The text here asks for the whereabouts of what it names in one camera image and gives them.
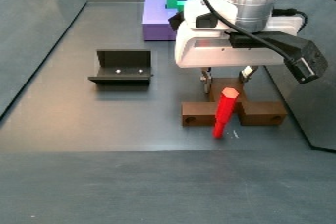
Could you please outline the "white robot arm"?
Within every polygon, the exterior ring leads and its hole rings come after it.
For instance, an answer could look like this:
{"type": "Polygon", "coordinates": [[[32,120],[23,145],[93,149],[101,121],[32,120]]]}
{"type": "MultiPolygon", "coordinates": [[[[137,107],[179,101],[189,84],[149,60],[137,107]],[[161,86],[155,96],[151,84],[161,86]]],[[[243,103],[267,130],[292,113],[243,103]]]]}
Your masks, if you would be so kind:
{"type": "Polygon", "coordinates": [[[275,17],[276,0],[188,0],[169,19],[176,31],[175,61],[199,68],[211,86],[213,67],[241,66],[248,80],[263,65],[279,65],[289,56],[272,41],[281,35],[295,40],[301,18],[275,17]]]}

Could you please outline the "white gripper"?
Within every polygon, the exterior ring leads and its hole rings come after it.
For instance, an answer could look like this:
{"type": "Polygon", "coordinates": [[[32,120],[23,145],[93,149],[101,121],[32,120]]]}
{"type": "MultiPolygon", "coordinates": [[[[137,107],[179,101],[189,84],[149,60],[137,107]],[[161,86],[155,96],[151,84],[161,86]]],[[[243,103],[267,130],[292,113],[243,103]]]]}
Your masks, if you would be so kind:
{"type": "MultiPolygon", "coordinates": [[[[209,0],[215,10],[231,23],[259,35],[272,32],[296,35],[301,17],[272,16],[275,0],[209,0]]],[[[233,44],[233,29],[211,15],[204,0],[188,0],[177,26],[175,61],[180,68],[201,68],[205,93],[211,92],[211,67],[281,65],[281,55],[264,45],[233,44]]],[[[243,83],[251,80],[257,66],[239,73],[243,83]]]]}

